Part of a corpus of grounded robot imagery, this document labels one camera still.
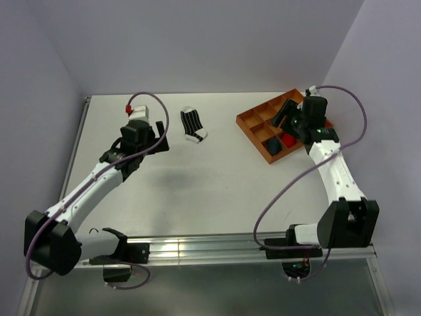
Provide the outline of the red Christmas sock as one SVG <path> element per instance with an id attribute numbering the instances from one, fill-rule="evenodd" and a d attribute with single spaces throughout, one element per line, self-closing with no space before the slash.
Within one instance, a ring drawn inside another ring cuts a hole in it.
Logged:
<path id="1" fill-rule="evenodd" d="M 297 143 L 296 138 L 286 133 L 283 134 L 282 141 L 286 147 L 293 147 Z"/>

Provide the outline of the navy patterned sock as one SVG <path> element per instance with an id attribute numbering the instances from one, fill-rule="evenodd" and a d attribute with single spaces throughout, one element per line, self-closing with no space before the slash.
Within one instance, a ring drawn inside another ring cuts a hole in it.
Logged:
<path id="1" fill-rule="evenodd" d="M 266 150 L 271 156 L 275 156 L 282 151 L 282 145 L 276 137 L 273 137 L 268 140 Z"/>

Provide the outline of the black white striped sock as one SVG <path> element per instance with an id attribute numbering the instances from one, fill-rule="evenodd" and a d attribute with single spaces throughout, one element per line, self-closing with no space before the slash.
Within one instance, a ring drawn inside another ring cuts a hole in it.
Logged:
<path id="1" fill-rule="evenodd" d="M 180 111 L 180 118 L 184 127 L 184 136 L 195 144 L 201 143 L 207 136 L 207 131 L 201 124 L 199 113 L 192 107 L 184 107 Z"/>

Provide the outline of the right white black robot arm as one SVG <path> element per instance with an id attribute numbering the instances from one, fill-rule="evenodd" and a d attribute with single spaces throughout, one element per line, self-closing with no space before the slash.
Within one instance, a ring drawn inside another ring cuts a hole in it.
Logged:
<path id="1" fill-rule="evenodd" d="M 271 124 L 299 140 L 317 166 L 329 206 L 317 223 L 290 227 L 284 244 L 291 256 L 311 248 L 366 248 L 380 208 L 357 186 L 342 155 L 335 129 L 327 125 L 327 100 L 310 95 L 301 103 L 288 99 Z"/>

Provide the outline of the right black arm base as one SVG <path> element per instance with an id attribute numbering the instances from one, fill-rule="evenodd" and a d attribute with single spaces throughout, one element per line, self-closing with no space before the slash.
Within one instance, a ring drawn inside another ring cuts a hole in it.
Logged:
<path id="1" fill-rule="evenodd" d="M 266 238 L 266 247 L 260 247 L 267 259 L 311 259 L 323 256 L 320 248 L 293 249 L 297 247 L 291 238 Z"/>

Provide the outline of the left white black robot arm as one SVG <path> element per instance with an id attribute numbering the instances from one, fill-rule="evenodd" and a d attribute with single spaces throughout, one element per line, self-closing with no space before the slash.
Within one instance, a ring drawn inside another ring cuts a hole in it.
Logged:
<path id="1" fill-rule="evenodd" d="M 29 277 L 37 278 L 30 268 L 33 261 L 63 276 L 81 260 L 107 257 L 120 263 L 127 258 L 125 234 L 104 228 L 92 238 L 83 238 L 77 232 L 96 206 L 138 170 L 146 155 L 169 150 L 169 123 L 158 121 L 156 126 L 152 128 L 144 120 L 129 121 L 75 189 L 48 210 L 32 211 L 26 217 L 24 256 Z"/>

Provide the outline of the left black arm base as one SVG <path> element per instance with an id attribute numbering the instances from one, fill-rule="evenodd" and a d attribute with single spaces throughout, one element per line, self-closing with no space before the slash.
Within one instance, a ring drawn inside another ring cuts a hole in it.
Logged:
<path id="1" fill-rule="evenodd" d="M 123 262 L 126 268 L 103 268 L 103 280 L 117 288 L 133 288 L 134 285 L 127 285 L 130 277 L 138 275 L 140 271 L 145 272 L 145 279 L 139 286 L 145 285 L 151 278 L 151 272 L 143 264 L 149 260 L 149 243 L 129 243 L 123 253 L 116 259 L 107 256 L 94 257 L 89 260 L 90 265 L 112 265 Z"/>

